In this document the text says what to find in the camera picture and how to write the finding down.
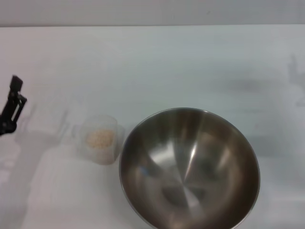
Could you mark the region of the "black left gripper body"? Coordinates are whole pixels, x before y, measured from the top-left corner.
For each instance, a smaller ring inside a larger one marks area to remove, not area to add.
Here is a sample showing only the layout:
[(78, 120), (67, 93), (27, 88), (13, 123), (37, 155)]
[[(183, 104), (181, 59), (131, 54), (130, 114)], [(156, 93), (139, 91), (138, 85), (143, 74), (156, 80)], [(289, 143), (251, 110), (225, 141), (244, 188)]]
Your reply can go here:
[(10, 133), (10, 120), (3, 115), (0, 115), (0, 135), (5, 135)]

